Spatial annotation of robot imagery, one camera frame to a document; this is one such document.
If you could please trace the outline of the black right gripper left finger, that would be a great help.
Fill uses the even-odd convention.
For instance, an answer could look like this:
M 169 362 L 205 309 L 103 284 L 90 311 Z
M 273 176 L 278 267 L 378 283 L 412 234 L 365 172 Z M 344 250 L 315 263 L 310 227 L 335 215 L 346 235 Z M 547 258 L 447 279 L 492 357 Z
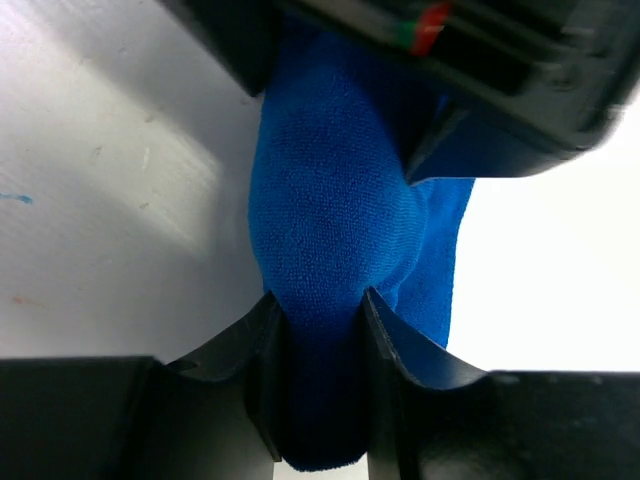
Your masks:
M 266 295 L 170 363 L 5 359 L 5 479 L 269 479 L 281 456 L 283 315 Z

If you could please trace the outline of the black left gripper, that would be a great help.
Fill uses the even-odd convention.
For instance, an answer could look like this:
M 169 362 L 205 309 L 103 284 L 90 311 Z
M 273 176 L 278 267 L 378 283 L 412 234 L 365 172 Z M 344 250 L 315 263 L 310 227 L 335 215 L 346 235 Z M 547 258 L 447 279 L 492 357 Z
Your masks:
M 403 153 L 404 176 L 535 175 L 596 147 L 639 81 L 635 1 L 169 1 L 249 94 L 298 17 L 397 62 L 442 100 Z

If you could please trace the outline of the blue towel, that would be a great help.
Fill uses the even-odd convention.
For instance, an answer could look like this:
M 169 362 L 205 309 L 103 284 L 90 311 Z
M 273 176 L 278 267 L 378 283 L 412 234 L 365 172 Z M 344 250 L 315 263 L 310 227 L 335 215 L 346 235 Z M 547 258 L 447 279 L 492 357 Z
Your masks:
M 367 448 L 356 314 L 376 289 L 448 341 L 456 243 L 470 179 L 409 186 L 400 156 L 439 98 L 409 70 L 290 18 L 261 111 L 248 222 L 263 285 L 290 324 L 280 451 L 314 472 Z

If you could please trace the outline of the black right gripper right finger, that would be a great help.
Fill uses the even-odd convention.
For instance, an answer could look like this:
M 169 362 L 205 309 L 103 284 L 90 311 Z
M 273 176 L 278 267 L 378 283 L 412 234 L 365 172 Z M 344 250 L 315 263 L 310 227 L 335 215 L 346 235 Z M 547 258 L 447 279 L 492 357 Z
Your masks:
M 483 371 L 362 303 L 373 479 L 635 479 L 635 373 Z

